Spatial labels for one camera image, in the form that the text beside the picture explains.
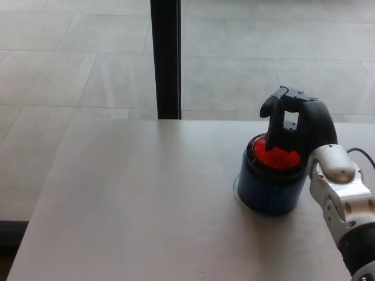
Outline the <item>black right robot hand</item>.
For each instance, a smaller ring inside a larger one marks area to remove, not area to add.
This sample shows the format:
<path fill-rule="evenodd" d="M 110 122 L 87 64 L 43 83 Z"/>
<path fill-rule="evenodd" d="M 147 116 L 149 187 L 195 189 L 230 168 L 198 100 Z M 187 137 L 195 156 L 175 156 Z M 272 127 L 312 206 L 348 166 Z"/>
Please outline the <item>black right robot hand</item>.
<path fill-rule="evenodd" d="M 266 150 L 296 151 L 306 166 L 310 154 L 324 145 L 337 145 L 336 129 L 325 103 L 303 91 L 281 86 L 260 108 L 269 117 Z"/>

